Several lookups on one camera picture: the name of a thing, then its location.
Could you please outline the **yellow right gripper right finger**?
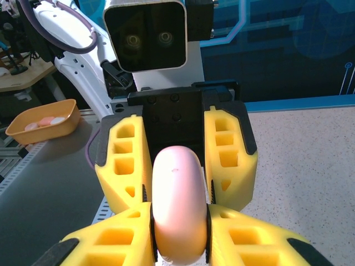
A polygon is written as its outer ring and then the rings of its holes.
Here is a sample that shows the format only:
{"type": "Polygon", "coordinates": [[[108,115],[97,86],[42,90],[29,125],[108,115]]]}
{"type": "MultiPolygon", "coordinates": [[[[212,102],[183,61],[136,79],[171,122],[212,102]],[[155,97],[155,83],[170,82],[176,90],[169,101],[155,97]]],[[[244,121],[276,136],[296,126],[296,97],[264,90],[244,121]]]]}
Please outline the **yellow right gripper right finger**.
{"type": "Polygon", "coordinates": [[[210,265],[331,265],[301,235],[210,204],[210,265]]]}

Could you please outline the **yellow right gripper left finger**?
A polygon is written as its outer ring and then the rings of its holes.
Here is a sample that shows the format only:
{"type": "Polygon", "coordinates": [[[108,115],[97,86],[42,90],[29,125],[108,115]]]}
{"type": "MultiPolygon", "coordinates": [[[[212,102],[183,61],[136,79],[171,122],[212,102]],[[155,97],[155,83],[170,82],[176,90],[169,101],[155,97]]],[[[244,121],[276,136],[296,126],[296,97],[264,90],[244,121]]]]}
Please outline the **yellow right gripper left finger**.
{"type": "Polygon", "coordinates": [[[150,202],[64,237],[33,265],[154,265],[150,202]]]}

